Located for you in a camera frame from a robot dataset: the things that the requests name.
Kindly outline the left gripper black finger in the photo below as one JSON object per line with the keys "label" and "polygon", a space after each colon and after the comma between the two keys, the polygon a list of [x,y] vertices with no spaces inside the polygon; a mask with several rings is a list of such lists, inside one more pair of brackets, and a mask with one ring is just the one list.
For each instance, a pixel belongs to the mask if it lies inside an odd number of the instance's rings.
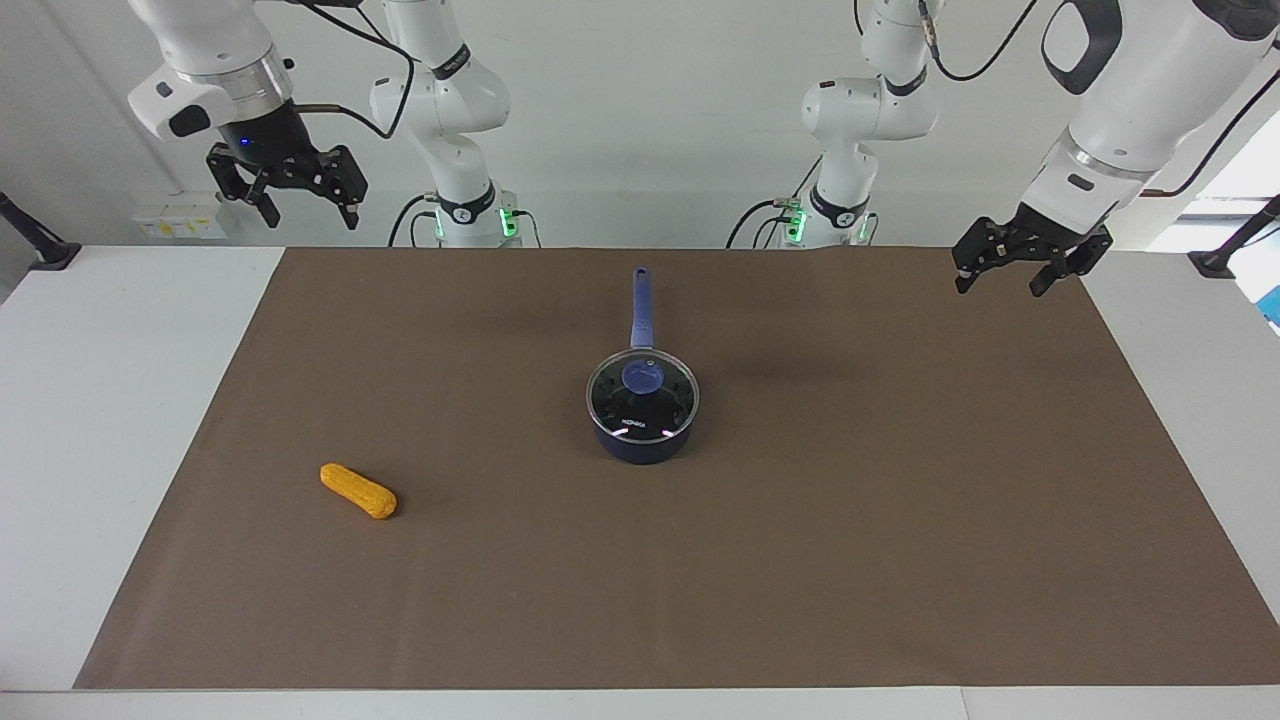
{"label": "left gripper black finger", "polygon": [[979,217],[952,247],[956,269],[955,287],[966,293],[980,274],[1006,264],[1001,254],[1004,227],[988,217]]}
{"label": "left gripper black finger", "polygon": [[1114,238],[1108,228],[1100,227],[1069,251],[1052,249],[1050,261],[1036,273],[1029,283],[1030,293],[1039,299],[1057,281],[1070,275],[1083,277],[1089,274],[1112,245]]}

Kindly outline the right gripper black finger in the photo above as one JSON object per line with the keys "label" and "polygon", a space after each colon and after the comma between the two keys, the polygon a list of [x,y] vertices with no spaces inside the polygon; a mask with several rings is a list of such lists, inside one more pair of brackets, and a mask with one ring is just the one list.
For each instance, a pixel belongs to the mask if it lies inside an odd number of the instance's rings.
{"label": "right gripper black finger", "polygon": [[335,205],[346,228],[355,231],[360,222],[360,205],[369,191],[369,182],[358,161],[344,145],[320,152],[317,160],[325,197]]}
{"label": "right gripper black finger", "polygon": [[266,227],[279,227],[282,215],[268,191],[270,176],[266,169],[242,164],[224,142],[210,147],[206,164],[227,201],[243,202],[259,213]]}

